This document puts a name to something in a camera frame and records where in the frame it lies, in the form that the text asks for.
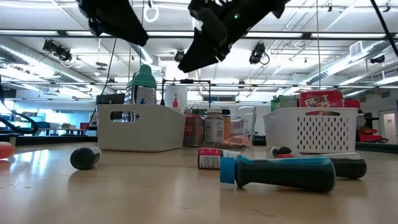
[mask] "white plastic basket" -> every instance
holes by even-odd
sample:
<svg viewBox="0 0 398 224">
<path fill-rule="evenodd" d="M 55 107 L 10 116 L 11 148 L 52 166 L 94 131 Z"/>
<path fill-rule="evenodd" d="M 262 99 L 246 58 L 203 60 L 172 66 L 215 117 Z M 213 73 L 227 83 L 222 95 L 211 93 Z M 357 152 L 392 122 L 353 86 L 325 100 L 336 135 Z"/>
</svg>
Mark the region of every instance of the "white plastic basket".
<svg viewBox="0 0 398 224">
<path fill-rule="evenodd" d="M 331 111 L 338 115 L 307 115 Z M 356 108 L 281 108 L 264 118 L 267 147 L 287 146 L 303 153 L 354 152 Z"/>
<path fill-rule="evenodd" d="M 161 105 L 98 105 L 98 147 L 111 151 L 161 152 L 182 147 L 185 116 Z M 136 122 L 111 121 L 111 113 L 134 111 Z"/>
</svg>

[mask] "ceiling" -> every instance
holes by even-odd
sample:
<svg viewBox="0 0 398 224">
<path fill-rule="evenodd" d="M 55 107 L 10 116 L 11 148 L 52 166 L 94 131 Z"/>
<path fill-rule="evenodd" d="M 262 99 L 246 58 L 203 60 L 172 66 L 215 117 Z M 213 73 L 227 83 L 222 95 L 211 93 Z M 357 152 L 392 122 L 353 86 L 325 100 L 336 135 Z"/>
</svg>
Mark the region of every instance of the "ceiling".
<svg viewBox="0 0 398 224">
<path fill-rule="evenodd" d="M 188 0 L 160 0 L 153 1 L 153 5 L 159 8 L 159 17 L 154 22 L 145 19 L 142 25 L 145 30 L 192 30 L 193 21 L 186 10 Z M 328 3 L 332 2 L 332 11 L 328 12 Z M 389 30 L 398 32 L 398 2 L 376 1 L 380 10 L 390 7 L 383 16 Z M 133 9 L 138 18 L 142 17 L 142 5 L 147 1 L 132 1 Z M 370 1 L 355 0 L 318 0 L 318 20 L 316 15 L 316 0 L 291 0 L 280 19 L 269 14 L 261 20 L 252 31 L 296 31 L 296 32 L 383 32 L 380 22 L 371 7 Z M 147 16 L 153 18 L 155 10 L 148 10 Z M 0 30 L 6 29 L 39 29 L 39 30 L 88 30 L 88 22 L 81 15 L 74 0 L 5 0 L 0 2 Z M 31 49 L 45 57 L 42 50 L 46 39 L 43 37 L 0 37 L 10 38 L 14 42 Z M 114 39 L 95 38 L 52 38 L 56 43 L 71 49 L 84 63 L 81 68 L 70 67 L 89 80 L 104 82 L 107 70 L 95 75 L 98 66 L 96 62 L 110 64 Z M 192 39 L 149 39 L 144 50 L 151 54 L 155 60 L 152 63 L 154 76 L 158 81 L 162 78 L 162 68 L 166 78 L 190 77 L 212 80 L 218 83 L 237 83 L 243 79 L 246 83 L 267 84 L 303 84 L 303 80 L 309 74 L 316 72 L 340 56 L 349 52 L 350 45 L 357 40 L 262 40 L 244 39 L 236 42 L 222 63 L 205 67 L 199 73 L 182 74 L 178 71 L 177 63 L 173 60 L 174 53 L 179 50 L 187 50 Z M 263 42 L 270 55 L 268 65 L 260 68 L 259 65 L 251 65 L 248 62 L 251 50 L 258 42 Z M 387 56 L 384 64 L 372 64 L 369 69 L 377 69 L 386 64 L 395 63 L 396 57 L 389 49 L 383 51 Z M 48 55 L 54 61 L 56 57 Z M 323 85 L 339 85 L 345 80 L 366 73 L 365 61 L 358 61 L 352 66 L 338 71 L 322 80 Z M 114 57 L 110 68 L 110 77 L 116 77 L 117 82 L 128 82 L 131 75 L 139 68 L 139 55 L 130 51 L 130 46 L 124 40 L 118 39 L 114 51 Z M 123 86 L 111 86 L 114 90 L 124 89 Z M 278 88 L 266 89 L 276 92 Z"/>
</svg>

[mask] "door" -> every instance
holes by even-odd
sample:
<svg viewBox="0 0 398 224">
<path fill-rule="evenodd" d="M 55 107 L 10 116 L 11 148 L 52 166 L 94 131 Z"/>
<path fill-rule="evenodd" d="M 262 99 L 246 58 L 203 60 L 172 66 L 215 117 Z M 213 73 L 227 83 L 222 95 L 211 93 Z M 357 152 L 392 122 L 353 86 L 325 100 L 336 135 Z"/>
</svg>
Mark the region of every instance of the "door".
<svg viewBox="0 0 398 224">
<path fill-rule="evenodd" d="M 396 111 L 380 111 L 381 135 L 389 140 L 389 144 L 397 144 Z"/>
</svg>

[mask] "white storage bin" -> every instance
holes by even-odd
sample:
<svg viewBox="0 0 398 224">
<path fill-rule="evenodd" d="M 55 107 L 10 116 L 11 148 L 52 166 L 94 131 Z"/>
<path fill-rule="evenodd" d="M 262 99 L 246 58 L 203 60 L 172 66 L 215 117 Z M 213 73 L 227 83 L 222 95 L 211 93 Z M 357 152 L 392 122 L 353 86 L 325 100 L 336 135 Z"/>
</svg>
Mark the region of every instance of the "white storage bin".
<svg viewBox="0 0 398 224">
<path fill-rule="evenodd" d="M 336 115 L 308 115 L 317 111 Z M 354 152 L 357 115 L 356 108 L 278 109 L 263 116 L 267 147 L 287 146 L 303 153 Z"/>
<path fill-rule="evenodd" d="M 98 147 L 102 150 L 161 152 L 182 147 L 185 115 L 162 105 L 98 105 Z M 111 113 L 134 111 L 136 122 L 111 121 Z"/>
</svg>

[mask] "orange ball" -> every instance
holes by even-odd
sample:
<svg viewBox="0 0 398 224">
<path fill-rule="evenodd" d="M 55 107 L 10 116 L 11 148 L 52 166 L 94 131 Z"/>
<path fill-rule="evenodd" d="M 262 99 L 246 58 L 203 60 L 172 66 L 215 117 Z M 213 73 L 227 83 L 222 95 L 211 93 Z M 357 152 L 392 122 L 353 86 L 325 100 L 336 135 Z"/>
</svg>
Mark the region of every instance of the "orange ball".
<svg viewBox="0 0 398 224">
<path fill-rule="evenodd" d="M 14 153 L 14 146 L 9 142 L 0 142 L 0 159 L 6 159 Z"/>
</svg>

